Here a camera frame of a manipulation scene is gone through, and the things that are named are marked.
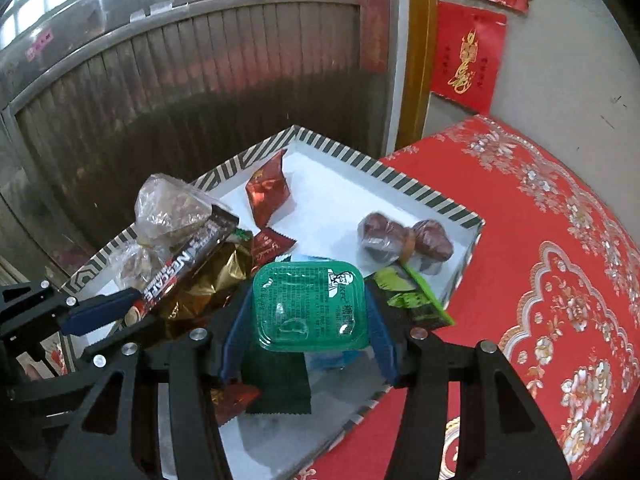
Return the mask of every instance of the gold calligraphy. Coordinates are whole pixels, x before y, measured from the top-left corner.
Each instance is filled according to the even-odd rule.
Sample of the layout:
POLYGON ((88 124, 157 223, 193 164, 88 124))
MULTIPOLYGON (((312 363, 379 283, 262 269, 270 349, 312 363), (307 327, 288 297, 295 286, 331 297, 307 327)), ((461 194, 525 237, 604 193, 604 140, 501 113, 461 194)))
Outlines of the gold calligraphy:
POLYGON ((472 30, 462 38, 462 46, 460 46, 460 66, 447 84, 453 86, 456 94, 463 94, 471 87, 471 80, 476 75, 475 72, 469 71, 469 63, 476 62, 478 56, 478 42, 476 41, 476 31, 472 30))

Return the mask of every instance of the candy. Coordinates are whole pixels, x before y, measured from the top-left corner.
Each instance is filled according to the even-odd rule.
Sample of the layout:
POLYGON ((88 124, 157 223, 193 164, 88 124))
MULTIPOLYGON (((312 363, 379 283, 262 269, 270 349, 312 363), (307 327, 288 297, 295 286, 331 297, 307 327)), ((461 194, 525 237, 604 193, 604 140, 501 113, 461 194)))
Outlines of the candy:
POLYGON ((264 229, 271 215, 287 201, 289 186, 282 174, 282 157, 287 150, 279 150, 259 170, 252 174, 244 187, 255 224, 264 229))
POLYGON ((382 213, 369 213, 358 225, 360 245, 376 261, 391 263, 396 258, 407 261, 414 252, 411 229, 388 219, 382 213))
POLYGON ((254 257, 252 274, 255 274, 263 265, 272 262, 276 256, 289 251, 295 243, 296 241, 292 238, 287 238, 270 227, 264 228, 254 237, 254 246, 251 250, 254 257))
POLYGON ((453 254, 453 245, 440 222, 423 220, 414 225, 415 251, 436 262, 446 262, 453 254))
POLYGON ((166 261, 162 269, 142 290, 143 299, 136 302, 137 310, 143 315, 146 314, 174 288, 178 281, 196 272, 237 225, 238 217, 214 205, 210 218, 175 256, 166 261))

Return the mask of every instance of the gold foil wrapper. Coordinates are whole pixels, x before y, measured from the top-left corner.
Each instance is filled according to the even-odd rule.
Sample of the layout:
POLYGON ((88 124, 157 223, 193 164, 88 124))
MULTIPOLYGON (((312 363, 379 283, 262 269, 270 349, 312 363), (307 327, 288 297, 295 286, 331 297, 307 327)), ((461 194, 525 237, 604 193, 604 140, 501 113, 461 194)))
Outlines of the gold foil wrapper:
POLYGON ((207 307, 224 306, 234 287, 249 278, 252 263, 251 242, 222 244, 192 278, 158 305, 168 333, 172 337, 184 333, 207 307))

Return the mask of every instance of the green snack package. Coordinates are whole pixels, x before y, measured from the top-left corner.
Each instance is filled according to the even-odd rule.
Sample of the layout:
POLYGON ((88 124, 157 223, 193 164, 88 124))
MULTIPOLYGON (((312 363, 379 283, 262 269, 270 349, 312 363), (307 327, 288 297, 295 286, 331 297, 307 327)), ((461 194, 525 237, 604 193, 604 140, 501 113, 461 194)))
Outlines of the green snack package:
POLYGON ((345 262, 267 264, 254 277, 254 327, 273 352, 361 350, 369 344, 362 275, 345 262))
POLYGON ((454 325, 424 278, 408 266, 394 262, 367 276, 386 304, 404 312, 412 323, 427 330, 454 325))

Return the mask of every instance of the white wall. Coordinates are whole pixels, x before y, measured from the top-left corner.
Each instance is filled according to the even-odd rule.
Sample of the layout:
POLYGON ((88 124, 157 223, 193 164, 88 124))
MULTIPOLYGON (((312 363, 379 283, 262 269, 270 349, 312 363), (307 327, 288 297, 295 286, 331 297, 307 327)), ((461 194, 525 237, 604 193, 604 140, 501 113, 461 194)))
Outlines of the white wall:
MULTIPOLYGON (((526 18, 500 12, 508 29, 492 116, 564 162, 640 243, 640 65, 615 20, 601 0, 533 0, 526 18)), ((432 96, 424 135, 466 116, 432 96)))

